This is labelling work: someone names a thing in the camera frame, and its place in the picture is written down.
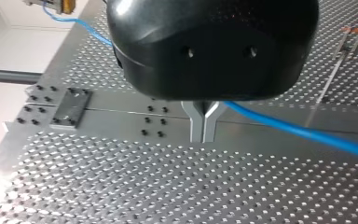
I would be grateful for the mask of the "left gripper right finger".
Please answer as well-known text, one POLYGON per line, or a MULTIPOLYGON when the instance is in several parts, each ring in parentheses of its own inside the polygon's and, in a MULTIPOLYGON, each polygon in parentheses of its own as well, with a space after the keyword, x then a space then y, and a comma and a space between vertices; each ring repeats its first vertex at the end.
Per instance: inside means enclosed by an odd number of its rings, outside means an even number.
POLYGON ((223 102, 213 102, 206 111, 203 128, 204 143, 211 143, 214 141, 217 120, 226 109, 227 106, 223 102))

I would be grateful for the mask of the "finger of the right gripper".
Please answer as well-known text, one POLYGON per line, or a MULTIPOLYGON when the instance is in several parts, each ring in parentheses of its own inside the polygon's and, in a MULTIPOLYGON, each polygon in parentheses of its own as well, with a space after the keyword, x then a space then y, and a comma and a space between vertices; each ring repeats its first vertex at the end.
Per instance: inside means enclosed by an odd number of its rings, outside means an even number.
POLYGON ((61 13, 72 14, 76 8, 76 0, 61 0, 61 13))

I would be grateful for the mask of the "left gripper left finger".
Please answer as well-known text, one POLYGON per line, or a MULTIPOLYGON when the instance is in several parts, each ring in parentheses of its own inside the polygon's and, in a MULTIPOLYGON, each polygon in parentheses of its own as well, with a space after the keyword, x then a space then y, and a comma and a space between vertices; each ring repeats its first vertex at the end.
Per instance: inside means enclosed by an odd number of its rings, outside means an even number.
POLYGON ((197 102, 182 101, 182 108, 190 119, 190 141, 200 143, 203 137, 203 114, 197 102))

